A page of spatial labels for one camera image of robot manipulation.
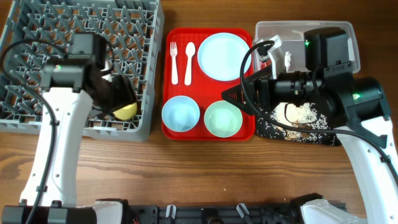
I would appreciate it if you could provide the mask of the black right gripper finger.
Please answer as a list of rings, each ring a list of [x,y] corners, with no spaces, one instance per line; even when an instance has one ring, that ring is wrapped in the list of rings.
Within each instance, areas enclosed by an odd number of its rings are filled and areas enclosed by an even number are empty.
[[[272,78],[272,65],[268,65],[264,67],[263,69],[260,69],[259,71],[253,73],[252,75],[248,76],[245,78],[246,82],[254,82],[257,79],[271,79]]]
[[[250,99],[250,102],[254,104],[255,101],[255,88],[254,82],[245,82],[244,84],[247,96]],[[223,100],[231,103],[232,105],[239,108],[241,111],[246,114],[255,114],[256,112],[253,110],[252,106],[249,106],[247,100],[244,96],[243,89],[241,84],[238,84],[232,88],[229,88],[221,93],[221,97]]]

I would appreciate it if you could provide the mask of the red snack wrapper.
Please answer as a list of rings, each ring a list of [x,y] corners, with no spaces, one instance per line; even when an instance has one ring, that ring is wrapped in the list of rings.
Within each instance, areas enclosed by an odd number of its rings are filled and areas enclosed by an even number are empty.
[[[268,60],[268,61],[265,61],[265,62],[260,62],[259,69],[262,70],[264,68],[270,67],[271,65],[272,65],[272,61],[271,60]]]

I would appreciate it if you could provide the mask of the white tissue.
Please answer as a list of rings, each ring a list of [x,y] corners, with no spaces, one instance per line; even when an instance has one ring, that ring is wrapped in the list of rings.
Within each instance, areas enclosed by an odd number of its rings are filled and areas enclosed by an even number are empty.
[[[286,51],[285,56],[284,56],[284,65],[285,65],[285,71],[287,72],[291,66],[291,53],[289,51]]]

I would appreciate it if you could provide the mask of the yellow plastic cup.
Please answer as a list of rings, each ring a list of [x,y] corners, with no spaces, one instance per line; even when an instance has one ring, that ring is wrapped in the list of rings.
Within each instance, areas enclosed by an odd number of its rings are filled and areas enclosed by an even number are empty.
[[[129,120],[137,113],[137,103],[127,105],[113,112],[114,116],[120,120]]]

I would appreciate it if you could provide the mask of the light green bowl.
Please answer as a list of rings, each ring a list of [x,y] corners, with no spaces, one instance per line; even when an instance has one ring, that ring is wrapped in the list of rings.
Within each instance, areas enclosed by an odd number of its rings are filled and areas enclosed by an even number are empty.
[[[206,129],[212,135],[219,138],[229,138],[241,129],[243,115],[238,107],[220,100],[207,107],[204,122]]]

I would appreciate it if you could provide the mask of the white plastic spoon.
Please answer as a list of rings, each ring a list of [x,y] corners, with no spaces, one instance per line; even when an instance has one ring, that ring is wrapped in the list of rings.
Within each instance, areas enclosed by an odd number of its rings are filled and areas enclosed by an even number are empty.
[[[193,42],[189,42],[185,49],[185,53],[187,56],[187,66],[185,71],[184,84],[186,86],[189,86],[192,83],[192,58],[195,54],[195,51],[195,44]]]

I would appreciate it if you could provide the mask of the white plastic fork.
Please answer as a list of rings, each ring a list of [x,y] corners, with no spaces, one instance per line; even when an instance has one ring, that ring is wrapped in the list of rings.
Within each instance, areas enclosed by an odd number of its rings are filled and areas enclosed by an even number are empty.
[[[171,82],[173,85],[176,85],[178,83],[178,70],[177,70],[177,60],[176,60],[177,54],[178,54],[177,43],[171,42],[170,43],[170,56],[172,58]]]

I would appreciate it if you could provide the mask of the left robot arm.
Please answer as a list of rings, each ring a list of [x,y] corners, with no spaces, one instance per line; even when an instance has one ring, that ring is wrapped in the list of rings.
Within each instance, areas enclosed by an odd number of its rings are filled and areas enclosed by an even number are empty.
[[[99,34],[79,32],[70,52],[52,57],[40,71],[42,123],[34,165],[19,204],[6,205],[3,223],[137,223],[126,199],[76,203],[76,168],[86,119],[94,106],[112,113],[137,101],[130,81],[112,70],[106,57],[111,43]]]

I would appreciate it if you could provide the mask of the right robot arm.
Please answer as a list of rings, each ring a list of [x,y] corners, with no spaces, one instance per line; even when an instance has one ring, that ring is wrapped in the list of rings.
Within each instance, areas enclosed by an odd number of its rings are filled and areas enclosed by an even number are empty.
[[[264,68],[222,92],[222,99],[273,123],[281,103],[314,103],[344,147],[363,198],[365,223],[397,222],[397,150],[391,109],[373,77],[355,78],[348,36],[338,27],[304,33],[305,72],[272,75]]]

